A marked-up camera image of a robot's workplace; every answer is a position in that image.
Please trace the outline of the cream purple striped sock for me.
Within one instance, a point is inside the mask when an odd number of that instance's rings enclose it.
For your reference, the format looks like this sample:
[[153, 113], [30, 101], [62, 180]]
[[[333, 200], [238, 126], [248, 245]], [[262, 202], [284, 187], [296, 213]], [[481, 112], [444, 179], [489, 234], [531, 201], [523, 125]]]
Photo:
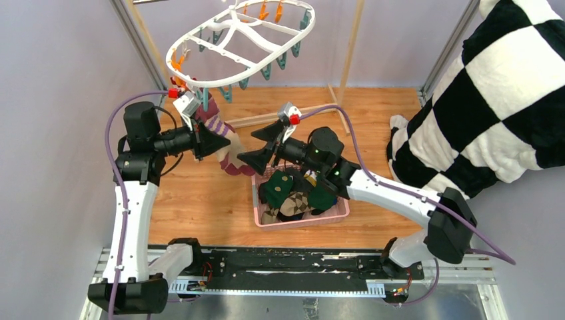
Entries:
[[220, 116], [218, 105], [213, 96], [208, 94], [208, 109], [205, 111], [200, 105], [195, 113], [195, 119], [201, 120], [208, 130], [230, 141], [230, 144], [215, 153], [220, 168], [228, 175], [253, 176], [255, 170], [237, 158], [239, 153], [244, 153], [245, 148], [234, 128], [225, 123]]

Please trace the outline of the dark green sock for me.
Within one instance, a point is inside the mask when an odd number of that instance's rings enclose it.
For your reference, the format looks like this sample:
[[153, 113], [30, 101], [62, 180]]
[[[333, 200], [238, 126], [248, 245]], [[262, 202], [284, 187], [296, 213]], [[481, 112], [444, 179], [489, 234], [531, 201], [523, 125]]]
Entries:
[[293, 178], [284, 171], [276, 170], [259, 187], [260, 199], [271, 208], [278, 209], [290, 195]]
[[306, 192], [308, 204], [316, 210], [326, 211], [338, 202], [336, 195], [329, 193], [316, 175], [304, 176], [310, 189]]

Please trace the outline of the plain black sock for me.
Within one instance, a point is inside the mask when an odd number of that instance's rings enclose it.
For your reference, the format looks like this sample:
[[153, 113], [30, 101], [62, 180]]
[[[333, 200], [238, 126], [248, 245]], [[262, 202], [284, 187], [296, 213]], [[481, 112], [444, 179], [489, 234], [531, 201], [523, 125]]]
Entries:
[[314, 189], [313, 184], [298, 169], [287, 167], [284, 172], [292, 178], [292, 192], [310, 193]]

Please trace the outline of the argyle brown sock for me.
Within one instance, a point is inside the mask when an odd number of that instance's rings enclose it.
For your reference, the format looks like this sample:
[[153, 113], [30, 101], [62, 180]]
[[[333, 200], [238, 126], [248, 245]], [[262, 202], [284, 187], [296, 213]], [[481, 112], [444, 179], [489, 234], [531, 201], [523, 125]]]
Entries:
[[292, 192], [283, 202], [280, 208], [286, 208], [286, 216], [299, 213], [306, 213], [314, 210], [314, 207], [308, 202], [308, 194], [302, 192]]
[[281, 223], [282, 220], [280, 219], [280, 216], [285, 216], [286, 214], [287, 214], [286, 208], [275, 208], [270, 205], [267, 205], [261, 215], [260, 222], [262, 225]]

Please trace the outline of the black blue sock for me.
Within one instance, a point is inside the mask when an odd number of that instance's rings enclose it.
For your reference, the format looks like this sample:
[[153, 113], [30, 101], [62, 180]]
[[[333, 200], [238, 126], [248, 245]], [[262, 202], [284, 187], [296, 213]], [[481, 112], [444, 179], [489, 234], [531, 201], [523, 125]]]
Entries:
[[281, 222], [300, 221], [304, 217], [304, 213], [299, 213], [291, 216], [283, 215], [281, 212], [277, 214], [277, 219]]

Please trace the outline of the pink plastic basket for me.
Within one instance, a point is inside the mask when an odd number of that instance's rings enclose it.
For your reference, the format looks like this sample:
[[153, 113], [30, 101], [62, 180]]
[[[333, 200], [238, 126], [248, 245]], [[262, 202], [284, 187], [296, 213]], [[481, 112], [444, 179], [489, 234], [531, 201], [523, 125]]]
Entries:
[[285, 163], [251, 177], [255, 224], [274, 231], [327, 223], [349, 216], [346, 199], [316, 186], [316, 173]]

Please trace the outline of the white round sock hanger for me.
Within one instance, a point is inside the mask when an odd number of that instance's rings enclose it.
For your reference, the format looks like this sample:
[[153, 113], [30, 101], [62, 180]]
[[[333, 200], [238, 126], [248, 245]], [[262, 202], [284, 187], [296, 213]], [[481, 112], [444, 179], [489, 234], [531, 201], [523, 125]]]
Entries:
[[300, 55], [315, 23], [306, 1], [235, 1], [181, 35], [165, 63], [190, 88], [245, 87], [255, 75], [268, 81]]

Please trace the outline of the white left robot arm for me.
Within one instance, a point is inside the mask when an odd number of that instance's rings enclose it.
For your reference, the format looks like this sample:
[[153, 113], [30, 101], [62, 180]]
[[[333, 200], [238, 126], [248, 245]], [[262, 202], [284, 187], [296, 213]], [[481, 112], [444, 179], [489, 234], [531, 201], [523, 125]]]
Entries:
[[169, 286], [182, 272], [210, 271], [195, 238], [173, 239], [160, 257], [148, 259], [149, 225], [166, 158], [189, 151], [202, 159], [231, 145], [233, 128], [222, 122], [214, 103], [177, 101], [175, 108], [181, 124], [163, 131], [154, 103], [133, 99], [117, 107], [126, 133], [116, 149], [106, 148], [115, 182], [113, 238], [102, 279], [87, 291], [110, 319], [161, 313]]

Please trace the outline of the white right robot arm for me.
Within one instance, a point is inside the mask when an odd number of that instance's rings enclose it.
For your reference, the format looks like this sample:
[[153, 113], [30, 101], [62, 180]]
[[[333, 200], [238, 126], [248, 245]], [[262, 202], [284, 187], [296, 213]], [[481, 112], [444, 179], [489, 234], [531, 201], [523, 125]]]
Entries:
[[282, 121], [254, 131], [252, 136], [265, 141], [265, 146], [238, 158], [258, 173], [278, 160], [300, 165], [314, 171], [329, 193], [394, 211], [422, 227], [387, 243], [380, 260], [387, 277], [397, 278], [407, 267], [429, 259], [459, 264], [470, 252], [477, 221], [458, 190], [418, 189], [367, 171], [342, 156], [344, 145], [329, 127], [313, 130], [305, 142], [285, 137], [285, 133]]

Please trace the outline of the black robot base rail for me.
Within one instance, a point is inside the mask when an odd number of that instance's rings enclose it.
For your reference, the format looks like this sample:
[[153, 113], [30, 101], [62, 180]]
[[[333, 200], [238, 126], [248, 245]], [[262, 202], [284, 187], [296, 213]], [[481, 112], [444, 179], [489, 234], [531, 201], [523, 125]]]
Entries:
[[182, 271], [169, 293], [297, 297], [371, 297], [424, 279], [421, 263], [395, 277], [385, 273], [378, 249], [214, 247]]

